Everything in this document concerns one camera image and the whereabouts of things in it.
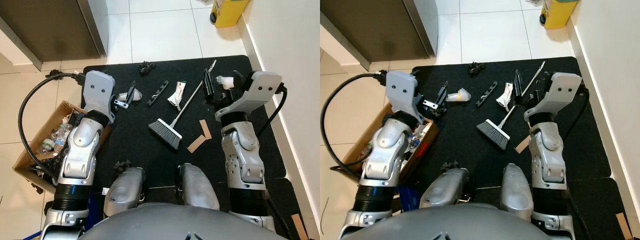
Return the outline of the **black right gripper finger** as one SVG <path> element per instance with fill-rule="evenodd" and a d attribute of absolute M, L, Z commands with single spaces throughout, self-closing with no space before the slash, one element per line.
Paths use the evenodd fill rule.
<path fill-rule="evenodd" d="M 209 70 L 205 70 L 203 73 L 203 92 L 205 94 L 206 101 L 214 101 L 215 90 L 213 86 L 213 81 L 211 77 L 211 72 Z"/>
<path fill-rule="evenodd" d="M 515 71 L 513 80 L 513 103 L 515 105 L 521 105 L 524 89 L 522 87 L 522 77 L 519 70 Z"/>

